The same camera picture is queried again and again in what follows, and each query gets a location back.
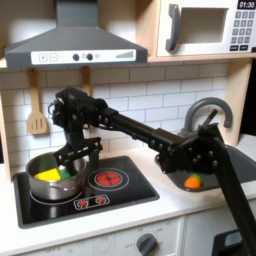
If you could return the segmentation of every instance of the microwave keypad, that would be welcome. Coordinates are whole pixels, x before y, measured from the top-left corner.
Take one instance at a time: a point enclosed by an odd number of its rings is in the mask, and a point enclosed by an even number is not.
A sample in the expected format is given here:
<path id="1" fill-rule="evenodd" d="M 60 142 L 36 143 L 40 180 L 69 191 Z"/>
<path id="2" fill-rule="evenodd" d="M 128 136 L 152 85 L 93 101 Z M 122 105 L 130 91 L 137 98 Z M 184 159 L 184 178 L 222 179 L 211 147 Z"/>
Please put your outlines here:
<path id="1" fill-rule="evenodd" d="M 230 51 L 247 51 L 252 34 L 255 11 L 237 11 L 232 31 Z"/>

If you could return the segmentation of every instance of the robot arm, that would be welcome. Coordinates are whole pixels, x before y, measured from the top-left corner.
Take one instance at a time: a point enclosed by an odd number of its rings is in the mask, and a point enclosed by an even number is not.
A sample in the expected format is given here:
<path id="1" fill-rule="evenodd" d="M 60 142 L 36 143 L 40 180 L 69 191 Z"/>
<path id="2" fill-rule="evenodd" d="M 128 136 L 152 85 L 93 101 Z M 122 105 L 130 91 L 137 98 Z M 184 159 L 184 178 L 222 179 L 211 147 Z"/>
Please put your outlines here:
<path id="1" fill-rule="evenodd" d="M 68 88 L 56 94 L 52 119 L 62 127 L 67 143 L 55 153 L 58 165 L 102 150 L 100 138 L 84 139 L 84 125 L 116 130 L 147 143 L 157 152 L 163 173 L 179 170 L 214 173 L 233 214 L 249 255 L 256 256 L 256 223 L 212 113 L 192 137 L 183 139 L 162 129 L 152 129 L 108 107 L 102 99 Z"/>

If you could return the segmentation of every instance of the microwave display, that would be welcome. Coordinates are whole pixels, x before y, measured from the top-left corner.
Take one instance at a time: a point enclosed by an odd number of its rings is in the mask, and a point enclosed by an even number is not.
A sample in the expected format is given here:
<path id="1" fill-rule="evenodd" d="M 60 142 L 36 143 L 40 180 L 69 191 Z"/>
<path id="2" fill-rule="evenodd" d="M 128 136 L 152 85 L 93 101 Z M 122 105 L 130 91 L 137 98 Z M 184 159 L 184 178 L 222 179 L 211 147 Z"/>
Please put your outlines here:
<path id="1" fill-rule="evenodd" d="M 256 1 L 239 0 L 237 9 L 239 9 L 239 10 L 255 10 L 256 9 Z"/>

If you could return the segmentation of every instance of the yellow toy food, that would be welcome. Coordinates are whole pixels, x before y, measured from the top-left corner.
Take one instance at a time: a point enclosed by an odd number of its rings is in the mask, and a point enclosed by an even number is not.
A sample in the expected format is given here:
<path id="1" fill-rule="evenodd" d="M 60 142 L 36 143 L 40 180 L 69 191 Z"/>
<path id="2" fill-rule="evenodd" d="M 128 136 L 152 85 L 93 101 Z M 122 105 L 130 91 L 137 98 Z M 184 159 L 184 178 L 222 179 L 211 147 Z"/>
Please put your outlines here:
<path id="1" fill-rule="evenodd" d="M 192 189 L 201 188 L 202 179 L 198 175 L 192 175 L 185 181 L 184 186 Z"/>
<path id="2" fill-rule="evenodd" d="M 35 178 L 38 180 L 44 180 L 44 181 L 58 181 L 61 180 L 60 174 L 56 168 L 40 172 L 37 175 L 35 175 Z"/>

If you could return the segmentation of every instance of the white cabinet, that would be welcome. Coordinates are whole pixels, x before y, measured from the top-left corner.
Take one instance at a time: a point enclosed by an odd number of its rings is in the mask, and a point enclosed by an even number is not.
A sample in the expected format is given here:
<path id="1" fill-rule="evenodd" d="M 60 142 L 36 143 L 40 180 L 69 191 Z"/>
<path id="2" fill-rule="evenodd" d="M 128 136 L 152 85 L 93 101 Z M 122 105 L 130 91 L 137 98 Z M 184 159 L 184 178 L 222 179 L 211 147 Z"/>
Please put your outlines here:
<path id="1" fill-rule="evenodd" d="M 157 241 L 152 256 L 180 256 L 184 217 L 150 223 L 99 237 L 27 252 L 23 256 L 141 256 L 137 241 L 151 234 Z"/>

